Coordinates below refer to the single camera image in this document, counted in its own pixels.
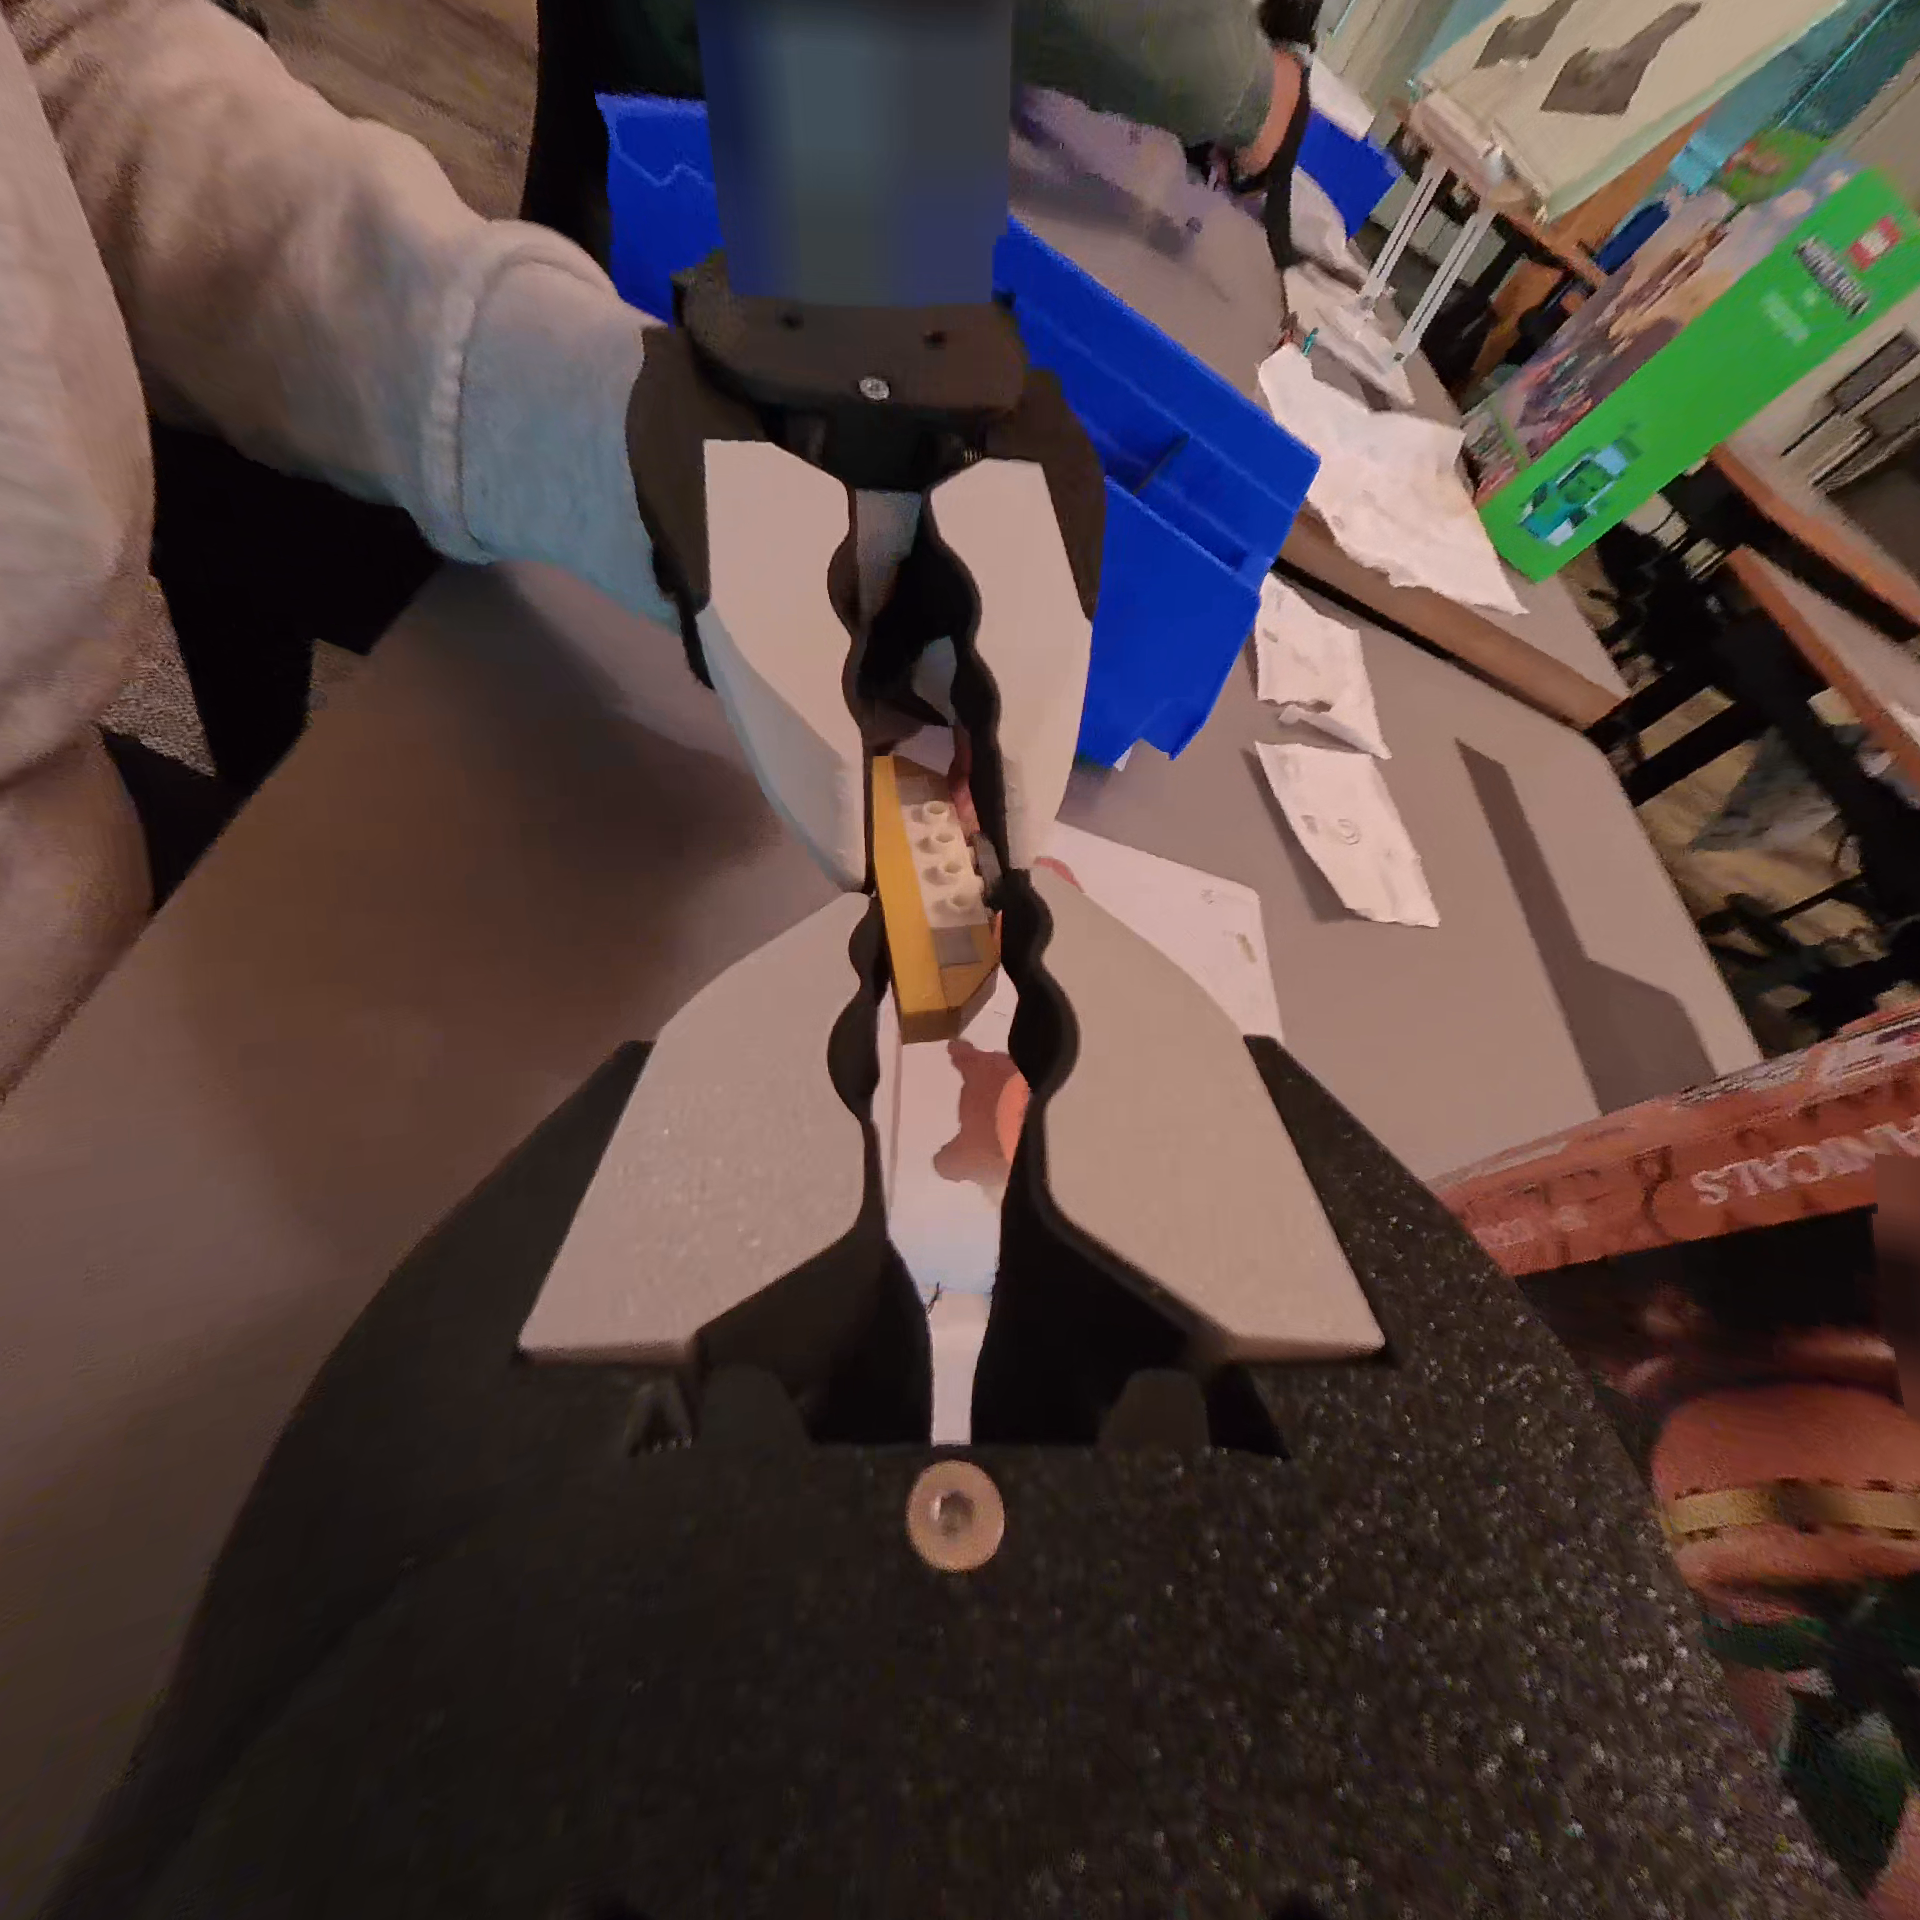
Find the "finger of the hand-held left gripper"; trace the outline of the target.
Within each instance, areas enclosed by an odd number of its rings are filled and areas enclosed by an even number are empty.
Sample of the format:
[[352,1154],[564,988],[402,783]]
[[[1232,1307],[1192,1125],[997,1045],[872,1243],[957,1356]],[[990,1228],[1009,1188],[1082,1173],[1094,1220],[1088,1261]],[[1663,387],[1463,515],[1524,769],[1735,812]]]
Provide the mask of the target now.
[[999,865],[1028,868],[1065,800],[1088,688],[1088,613],[1039,466],[968,466],[925,495],[900,564],[909,674],[967,740],[967,792]]
[[847,701],[852,634],[829,592],[847,491],[778,447],[704,447],[701,653],[778,821],[842,891],[869,887],[869,749]]

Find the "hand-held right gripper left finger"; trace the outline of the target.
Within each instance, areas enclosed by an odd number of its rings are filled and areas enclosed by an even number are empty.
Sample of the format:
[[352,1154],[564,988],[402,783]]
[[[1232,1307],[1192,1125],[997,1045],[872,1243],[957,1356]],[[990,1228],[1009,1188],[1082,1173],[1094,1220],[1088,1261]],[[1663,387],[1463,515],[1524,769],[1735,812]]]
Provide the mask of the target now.
[[657,1031],[519,1349],[836,1371],[879,1296],[872,896],[833,896]]

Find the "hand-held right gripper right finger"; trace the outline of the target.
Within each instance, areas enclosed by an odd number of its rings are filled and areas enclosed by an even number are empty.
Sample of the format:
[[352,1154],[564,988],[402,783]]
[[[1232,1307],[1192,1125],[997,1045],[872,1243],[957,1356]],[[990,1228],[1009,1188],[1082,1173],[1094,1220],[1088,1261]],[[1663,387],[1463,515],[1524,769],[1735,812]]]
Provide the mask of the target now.
[[1005,1187],[1005,1409],[1140,1373],[1364,1365],[1388,1336],[1205,981],[1056,871],[1005,883],[1025,1104]]

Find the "white yellow brick strip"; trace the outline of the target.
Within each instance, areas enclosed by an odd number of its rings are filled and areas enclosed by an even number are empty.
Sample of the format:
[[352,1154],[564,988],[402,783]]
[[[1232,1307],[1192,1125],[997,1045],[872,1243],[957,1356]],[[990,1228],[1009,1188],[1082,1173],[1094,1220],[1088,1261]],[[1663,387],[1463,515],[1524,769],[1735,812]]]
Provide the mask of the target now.
[[976,835],[943,775],[900,755],[869,767],[870,879],[904,1045],[956,1040],[994,995],[999,917]]

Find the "blue plastic bin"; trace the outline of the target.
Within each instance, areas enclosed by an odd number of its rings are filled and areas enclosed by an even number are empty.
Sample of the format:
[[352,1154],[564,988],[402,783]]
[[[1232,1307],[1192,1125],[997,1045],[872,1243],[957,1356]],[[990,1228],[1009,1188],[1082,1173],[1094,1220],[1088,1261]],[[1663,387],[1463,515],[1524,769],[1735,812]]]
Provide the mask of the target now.
[[897,153],[829,167],[847,196],[750,183],[704,103],[601,96],[615,289],[656,311],[674,276],[724,266],[745,298],[804,305],[1009,306],[1061,379],[1105,480],[1093,659],[1076,749],[1166,757],[1209,721],[1317,457],[1160,328],[1009,210],[1009,153],[977,115],[973,169]]
[[1317,108],[1306,113],[1298,171],[1328,196],[1345,239],[1354,239],[1388,192],[1405,179],[1391,151],[1366,135],[1343,131]]

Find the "white instruction booklet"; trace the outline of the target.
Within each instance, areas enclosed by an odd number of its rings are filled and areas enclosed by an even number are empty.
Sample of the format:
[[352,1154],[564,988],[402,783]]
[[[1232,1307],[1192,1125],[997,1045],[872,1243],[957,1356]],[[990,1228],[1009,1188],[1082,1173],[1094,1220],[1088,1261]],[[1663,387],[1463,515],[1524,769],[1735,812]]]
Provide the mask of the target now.
[[[1252,887],[1056,823],[1042,851],[1088,899],[1186,971],[1241,1036],[1279,1039]],[[1016,1079],[1016,992],[999,978],[950,1040],[900,1045],[879,1132],[887,1226],[924,1306],[992,1295],[1009,1149],[1000,1096]]]

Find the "black flower print box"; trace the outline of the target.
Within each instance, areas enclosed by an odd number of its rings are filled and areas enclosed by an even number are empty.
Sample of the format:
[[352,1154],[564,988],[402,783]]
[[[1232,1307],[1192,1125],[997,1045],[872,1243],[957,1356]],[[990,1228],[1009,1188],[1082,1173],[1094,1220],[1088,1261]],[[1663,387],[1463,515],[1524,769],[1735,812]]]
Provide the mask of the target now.
[[1433,1183],[1591,1373],[1735,1708],[1918,1913],[1918,1012]]

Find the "green cardboard box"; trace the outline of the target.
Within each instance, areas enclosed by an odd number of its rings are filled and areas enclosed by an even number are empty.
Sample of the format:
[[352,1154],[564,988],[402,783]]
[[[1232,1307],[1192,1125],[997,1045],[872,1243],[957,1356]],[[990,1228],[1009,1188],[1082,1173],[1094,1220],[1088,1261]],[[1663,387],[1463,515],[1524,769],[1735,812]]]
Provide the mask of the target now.
[[1836,151],[1680,200],[1463,428],[1495,554],[1554,576],[1914,291],[1914,213]]

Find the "white printed board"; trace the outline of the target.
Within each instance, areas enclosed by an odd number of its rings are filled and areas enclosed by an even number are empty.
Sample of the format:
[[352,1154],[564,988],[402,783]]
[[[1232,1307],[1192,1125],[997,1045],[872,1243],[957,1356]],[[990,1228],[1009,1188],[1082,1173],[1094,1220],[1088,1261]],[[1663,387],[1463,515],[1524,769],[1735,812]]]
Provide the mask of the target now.
[[1818,2],[1509,2],[1416,72],[1482,127],[1692,116],[1799,41]]

